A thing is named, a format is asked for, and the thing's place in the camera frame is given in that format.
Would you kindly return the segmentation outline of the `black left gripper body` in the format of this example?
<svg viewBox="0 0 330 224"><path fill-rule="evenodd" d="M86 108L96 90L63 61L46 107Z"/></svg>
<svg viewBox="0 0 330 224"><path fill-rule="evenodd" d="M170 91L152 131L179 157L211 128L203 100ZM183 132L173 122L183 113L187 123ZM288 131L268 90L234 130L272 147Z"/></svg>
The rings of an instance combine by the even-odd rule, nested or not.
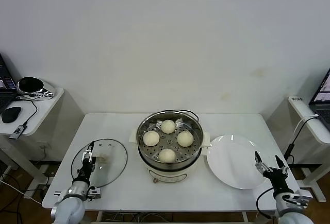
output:
<svg viewBox="0 0 330 224"><path fill-rule="evenodd" d="M83 161L82 167L79 169L77 179L78 180L89 180L94 170L94 164L89 161Z"/></svg>

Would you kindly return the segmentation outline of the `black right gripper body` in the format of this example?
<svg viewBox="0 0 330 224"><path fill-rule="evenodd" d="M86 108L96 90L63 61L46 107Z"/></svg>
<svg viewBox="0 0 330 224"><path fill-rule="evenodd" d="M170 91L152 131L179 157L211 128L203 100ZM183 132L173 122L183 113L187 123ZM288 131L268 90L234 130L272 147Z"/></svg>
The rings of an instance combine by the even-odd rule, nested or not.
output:
<svg viewBox="0 0 330 224"><path fill-rule="evenodd" d="M269 172L262 174L265 178L269 179L274 189L288 188L286 179L288 175L283 175L278 168L273 168Z"/></svg>

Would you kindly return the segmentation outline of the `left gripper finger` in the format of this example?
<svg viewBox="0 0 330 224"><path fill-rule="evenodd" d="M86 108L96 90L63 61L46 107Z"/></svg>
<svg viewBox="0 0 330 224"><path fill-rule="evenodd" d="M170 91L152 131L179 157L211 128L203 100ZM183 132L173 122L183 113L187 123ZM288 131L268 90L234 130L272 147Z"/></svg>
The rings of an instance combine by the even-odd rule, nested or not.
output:
<svg viewBox="0 0 330 224"><path fill-rule="evenodd" d="M92 162L92 151L93 151L93 148L94 148L94 141L92 141L88 146L87 146L87 149L83 152L82 154L82 159L81 159L81 162L88 162L88 163L91 163Z"/></svg>

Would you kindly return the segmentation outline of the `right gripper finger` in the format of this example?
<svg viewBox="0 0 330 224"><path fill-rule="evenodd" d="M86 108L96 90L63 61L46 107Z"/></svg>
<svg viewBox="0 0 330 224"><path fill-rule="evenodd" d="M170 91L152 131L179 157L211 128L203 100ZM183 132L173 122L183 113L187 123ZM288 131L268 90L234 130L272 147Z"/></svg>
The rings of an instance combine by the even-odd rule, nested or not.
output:
<svg viewBox="0 0 330 224"><path fill-rule="evenodd" d="M261 173L269 172L269 167L262 161L258 151L255 151L255 167Z"/></svg>
<svg viewBox="0 0 330 224"><path fill-rule="evenodd" d="M284 164L284 162L280 159L278 155L275 155L275 159L279 167L279 170L282 172L283 175L287 175L288 167Z"/></svg>

